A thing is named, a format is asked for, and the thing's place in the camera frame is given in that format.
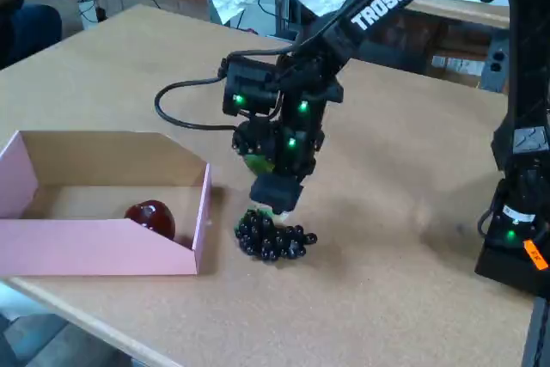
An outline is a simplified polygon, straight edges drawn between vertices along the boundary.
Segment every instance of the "orange label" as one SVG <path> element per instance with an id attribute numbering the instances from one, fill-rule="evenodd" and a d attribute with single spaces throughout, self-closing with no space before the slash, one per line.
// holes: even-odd
<path id="1" fill-rule="evenodd" d="M 525 248 L 525 251 L 527 251 L 527 254 L 529 254 L 529 257 L 531 257 L 531 260 L 535 263 L 538 270 L 542 271 L 548 268 L 548 263 L 542 257 L 539 248 L 536 247 L 534 242 L 531 240 L 524 241 L 523 247 Z"/>

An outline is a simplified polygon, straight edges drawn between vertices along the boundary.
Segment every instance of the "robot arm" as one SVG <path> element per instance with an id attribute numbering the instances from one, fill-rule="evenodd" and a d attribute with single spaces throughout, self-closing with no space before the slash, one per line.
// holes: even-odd
<path id="1" fill-rule="evenodd" d="M 258 51 L 234 52 L 224 60 L 223 111 L 248 117 L 235 131 L 233 147 L 272 164 L 272 172 L 260 174 L 253 184 L 252 200 L 275 213 L 294 209 L 324 140 L 326 104 L 343 101 L 336 75 L 372 28 L 411 1 L 351 0 L 311 38 L 268 52 L 280 55 L 275 65 L 245 57 Z M 504 178 L 480 219 L 485 243 L 476 267 L 480 275 L 542 297 L 550 297 L 549 4 L 510 0 L 509 106 L 492 141 Z"/>

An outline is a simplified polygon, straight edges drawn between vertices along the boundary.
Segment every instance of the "pink cardboard box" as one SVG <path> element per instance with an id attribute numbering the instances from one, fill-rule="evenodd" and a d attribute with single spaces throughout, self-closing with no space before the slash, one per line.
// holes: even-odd
<path id="1" fill-rule="evenodd" d="M 16 132 L 0 153 L 0 277 L 197 274 L 210 166 L 149 132 Z M 175 242 L 124 219 L 164 202 Z"/>

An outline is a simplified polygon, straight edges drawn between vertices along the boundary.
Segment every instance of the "person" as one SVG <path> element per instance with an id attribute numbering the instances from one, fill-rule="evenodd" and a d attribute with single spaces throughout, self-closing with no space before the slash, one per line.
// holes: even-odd
<path id="1" fill-rule="evenodd" d="M 61 40 L 61 16 L 43 4 L 0 0 L 0 69 Z"/>

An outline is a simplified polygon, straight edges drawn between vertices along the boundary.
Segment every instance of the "wooden table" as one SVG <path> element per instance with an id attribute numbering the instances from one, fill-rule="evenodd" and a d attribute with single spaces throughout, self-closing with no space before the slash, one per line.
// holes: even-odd
<path id="1" fill-rule="evenodd" d="M 167 83 L 213 76 L 229 51 L 277 44 L 140 7 L 1 72 L 1 145 L 16 129 L 163 132 L 212 163 L 221 209 L 199 277 L 8 283 L 151 367 L 517 367 L 532 298 L 474 274 L 503 96 L 350 62 L 289 221 L 319 243 L 276 266 L 239 251 L 234 205 L 253 176 L 231 136 L 171 126 L 152 101 Z M 222 95 L 177 90 L 164 105 L 228 122 Z"/>
<path id="2" fill-rule="evenodd" d="M 507 29 L 510 26 L 510 8 L 507 6 L 465 0 L 415 0 L 407 8 L 429 15 L 469 21 L 493 28 Z"/>

